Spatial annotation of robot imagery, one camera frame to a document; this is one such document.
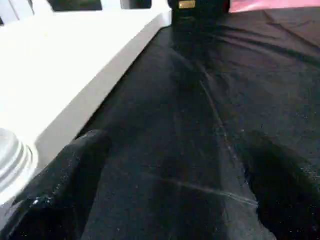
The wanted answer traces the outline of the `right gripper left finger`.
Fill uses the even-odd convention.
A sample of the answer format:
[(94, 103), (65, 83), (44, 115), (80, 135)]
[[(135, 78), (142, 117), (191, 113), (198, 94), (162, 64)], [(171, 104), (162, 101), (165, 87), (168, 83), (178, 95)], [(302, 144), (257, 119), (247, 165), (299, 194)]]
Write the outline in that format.
[(80, 240), (107, 161), (111, 140), (92, 130), (66, 145), (14, 199), (2, 240)]

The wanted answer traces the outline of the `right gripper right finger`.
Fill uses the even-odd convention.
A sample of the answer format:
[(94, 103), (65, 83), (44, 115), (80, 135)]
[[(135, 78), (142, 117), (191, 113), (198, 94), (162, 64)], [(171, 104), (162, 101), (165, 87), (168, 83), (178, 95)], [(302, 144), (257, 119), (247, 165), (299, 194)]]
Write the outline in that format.
[(264, 227), (278, 240), (318, 240), (320, 185), (308, 162), (258, 131), (242, 135), (242, 162)]

